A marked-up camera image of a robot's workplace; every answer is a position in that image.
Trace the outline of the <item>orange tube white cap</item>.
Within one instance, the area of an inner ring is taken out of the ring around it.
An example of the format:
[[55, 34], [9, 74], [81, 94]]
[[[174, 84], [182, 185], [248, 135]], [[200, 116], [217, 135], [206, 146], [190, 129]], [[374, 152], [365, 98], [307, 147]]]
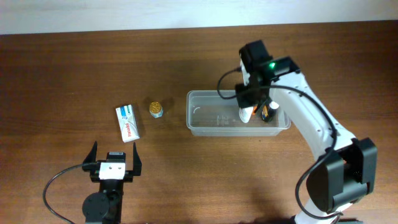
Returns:
[[254, 106], [253, 111], [252, 111], [252, 115], [255, 115], [257, 110], [258, 110], [258, 106]]

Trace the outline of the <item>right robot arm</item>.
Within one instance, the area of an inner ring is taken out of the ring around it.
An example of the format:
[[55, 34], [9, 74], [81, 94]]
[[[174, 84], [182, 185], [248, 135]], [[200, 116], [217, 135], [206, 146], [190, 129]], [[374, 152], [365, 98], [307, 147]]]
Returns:
[[299, 178], [309, 200], [298, 201], [300, 212], [290, 223], [337, 223], [343, 211], [374, 190], [377, 147], [359, 140], [342, 126], [316, 97], [301, 69], [290, 57], [273, 58], [262, 41], [240, 48], [245, 76], [235, 86], [240, 108], [271, 100], [296, 125], [314, 156], [314, 164]]

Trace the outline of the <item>white Panadol box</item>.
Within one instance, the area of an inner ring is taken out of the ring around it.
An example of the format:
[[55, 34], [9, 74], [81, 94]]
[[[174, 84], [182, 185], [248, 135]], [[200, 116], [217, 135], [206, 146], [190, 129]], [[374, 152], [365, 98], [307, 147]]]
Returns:
[[140, 138], [134, 110], [132, 105], [116, 108], [116, 115], [119, 122], [123, 142], [131, 142]]

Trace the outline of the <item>white spray bottle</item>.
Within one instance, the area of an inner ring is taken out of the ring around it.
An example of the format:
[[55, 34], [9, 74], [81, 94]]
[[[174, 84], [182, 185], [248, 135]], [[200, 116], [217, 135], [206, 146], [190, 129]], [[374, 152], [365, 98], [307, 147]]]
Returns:
[[243, 123], [248, 123], [251, 119], [252, 113], [254, 111], [254, 107], [250, 106], [247, 108], [240, 108], [239, 109], [239, 117]]

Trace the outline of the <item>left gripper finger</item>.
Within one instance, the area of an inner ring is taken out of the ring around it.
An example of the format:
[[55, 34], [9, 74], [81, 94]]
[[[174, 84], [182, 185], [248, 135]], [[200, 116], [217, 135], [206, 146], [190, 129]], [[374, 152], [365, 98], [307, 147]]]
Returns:
[[94, 142], [93, 147], [91, 148], [91, 151], [88, 153], [88, 155], [85, 157], [83, 160], [83, 166], [82, 170], [83, 171], [91, 171], [95, 170], [97, 166], [97, 161], [96, 161], [96, 153], [97, 153], [97, 146], [98, 143], [97, 141]]
[[133, 143], [133, 176], [140, 176], [142, 172], [142, 162], [138, 155], [136, 143]]

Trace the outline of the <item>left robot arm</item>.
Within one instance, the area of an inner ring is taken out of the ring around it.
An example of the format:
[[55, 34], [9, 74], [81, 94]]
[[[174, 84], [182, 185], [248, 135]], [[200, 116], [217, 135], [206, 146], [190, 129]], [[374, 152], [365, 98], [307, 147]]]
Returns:
[[133, 182], [142, 172], [142, 162], [136, 145], [132, 147], [133, 167], [126, 169], [126, 153], [108, 152], [105, 160], [97, 160], [97, 143], [83, 161], [82, 170], [90, 173], [93, 183], [99, 184], [99, 191], [84, 200], [82, 212], [85, 223], [121, 223], [124, 184]]

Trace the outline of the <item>dark brown syrup bottle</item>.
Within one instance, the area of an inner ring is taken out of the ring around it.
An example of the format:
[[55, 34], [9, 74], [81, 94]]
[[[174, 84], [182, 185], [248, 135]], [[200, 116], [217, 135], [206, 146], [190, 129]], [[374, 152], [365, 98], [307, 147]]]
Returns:
[[274, 116], [277, 114], [279, 104], [275, 101], [266, 101], [261, 111], [261, 118], [264, 122], [271, 122]]

